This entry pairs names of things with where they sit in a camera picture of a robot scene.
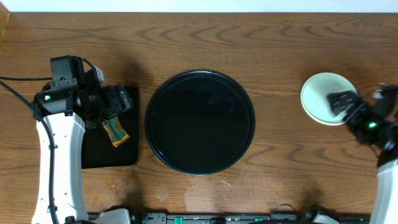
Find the mint plate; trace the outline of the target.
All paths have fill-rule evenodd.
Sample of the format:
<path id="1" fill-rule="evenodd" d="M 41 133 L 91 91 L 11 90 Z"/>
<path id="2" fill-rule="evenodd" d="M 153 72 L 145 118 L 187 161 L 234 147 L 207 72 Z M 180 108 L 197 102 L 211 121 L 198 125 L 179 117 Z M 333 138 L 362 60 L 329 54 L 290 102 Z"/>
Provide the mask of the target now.
<path id="1" fill-rule="evenodd" d="M 330 109 L 327 95 L 343 91 L 356 93 L 352 83 L 341 75 L 323 72 L 311 76 L 304 84 L 300 93 L 302 107 L 306 107 L 316 118 L 326 122 L 341 122 L 345 112 L 335 116 Z"/>

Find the orange green scrub sponge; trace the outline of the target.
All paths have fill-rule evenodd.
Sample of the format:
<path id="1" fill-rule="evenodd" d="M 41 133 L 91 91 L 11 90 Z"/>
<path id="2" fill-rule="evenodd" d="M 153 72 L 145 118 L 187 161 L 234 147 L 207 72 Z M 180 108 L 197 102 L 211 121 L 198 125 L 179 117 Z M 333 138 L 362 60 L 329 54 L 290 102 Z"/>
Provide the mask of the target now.
<path id="1" fill-rule="evenodd" d="M 130 139 L 130 135 L 128 135 L 128 133 L 124 130 L 117 116 L 106 120 L 103 127 L 114 147 L 118 147 Z"/>

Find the yellow plate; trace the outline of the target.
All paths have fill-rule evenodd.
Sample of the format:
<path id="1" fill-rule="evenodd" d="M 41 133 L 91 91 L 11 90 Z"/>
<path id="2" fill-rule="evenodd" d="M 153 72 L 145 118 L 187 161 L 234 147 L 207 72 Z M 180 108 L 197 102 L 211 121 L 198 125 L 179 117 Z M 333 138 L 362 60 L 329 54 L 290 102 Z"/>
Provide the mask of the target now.
<path id="1" fill-rule="evenodd" d="M 332 122 L 332 123 L 326 122 L 326 121 L 322 121 L 322 120 L 316 118 L 314 115 L 312 115 L 312 114 L 309 112 L 309 110 L 306 109 L 306 107 L 303 107 L 303 110 L 304 110 L 304 112 L 306 112 L 306 114 L 307 114 L 310 118 L 312 118 L 314 121 L 316 121 L 316 122 L 318 122 L 318 123 L 320 123 L 320 124 L 324 124 L 324 125 L 327 125 L 327 126 L 339 126 L 339 125 L 345 124 L 345 122 L 343 122 L 343 121 L 341 121 L 341 122 Z"/>

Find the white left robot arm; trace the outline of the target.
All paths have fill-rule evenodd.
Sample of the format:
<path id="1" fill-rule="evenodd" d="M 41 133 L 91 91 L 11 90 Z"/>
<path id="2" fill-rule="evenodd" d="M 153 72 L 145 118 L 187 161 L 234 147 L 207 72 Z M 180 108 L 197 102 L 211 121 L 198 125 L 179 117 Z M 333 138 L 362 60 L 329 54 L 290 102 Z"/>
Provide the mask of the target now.
<path id="1" fill-rule="evenodd" d="M 128 166 L 137 161 L 136 89 L 122 85 L 57 88 L 35 95 L 40 140 L 39 195 L 32 223 L 90 220 L 82 169 Z"/>

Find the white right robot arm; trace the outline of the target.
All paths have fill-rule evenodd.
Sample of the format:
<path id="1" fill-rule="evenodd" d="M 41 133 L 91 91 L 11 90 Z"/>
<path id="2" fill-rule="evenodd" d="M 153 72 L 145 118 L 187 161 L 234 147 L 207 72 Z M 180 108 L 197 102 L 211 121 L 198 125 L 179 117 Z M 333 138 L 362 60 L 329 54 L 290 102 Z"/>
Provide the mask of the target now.
<path id="1" fill-rule="evenodd" d="M 335 115 L 345 112 L 344 123 L 361 144 L 380 150 L 377 161 L 377 194 L 370 223 L 397 223 L 397 120 L 387 117 L 397 104 L 397 89 L 375 92 L 369 105 L 352 91 L 327 95 Z"/>

